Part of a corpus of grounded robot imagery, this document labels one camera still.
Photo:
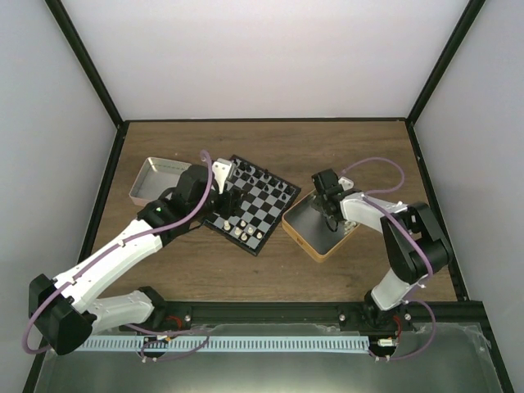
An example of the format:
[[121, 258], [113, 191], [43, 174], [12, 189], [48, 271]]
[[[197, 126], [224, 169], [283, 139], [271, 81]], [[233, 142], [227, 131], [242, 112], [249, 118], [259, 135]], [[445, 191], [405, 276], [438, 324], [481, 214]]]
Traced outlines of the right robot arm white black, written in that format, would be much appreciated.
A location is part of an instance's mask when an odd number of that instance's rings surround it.
[[373, 197], [332, 169], [312, 175], [313, 207], [328, 221], [361, 224], [383, 236], [390, 268], [364, 297], [364, 322], [375, 330], [386, 327], [407, 295], [444, 268], [454, 252], [430, 206]]

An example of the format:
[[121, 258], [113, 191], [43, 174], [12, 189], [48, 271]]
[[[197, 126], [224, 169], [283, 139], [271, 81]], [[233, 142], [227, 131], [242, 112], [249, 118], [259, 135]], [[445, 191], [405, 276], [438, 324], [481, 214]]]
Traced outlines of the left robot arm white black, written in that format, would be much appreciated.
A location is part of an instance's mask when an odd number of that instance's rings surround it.
[[222, 159], [189, 166], [175, 186], [147, 203], [116, 238], [84, 262], [54, 278], [34, 278], [29, 284], [29, 326], [38, 329], [47, 348], [67, 355], [91, 335], [125, 324], [161, 329], [168, 312], [153, 290], [106, 299], [99, 295], [138, 262], [188, 233], [192, 222], [235, 211], [241, 193], [226, 188], [234, 168]]

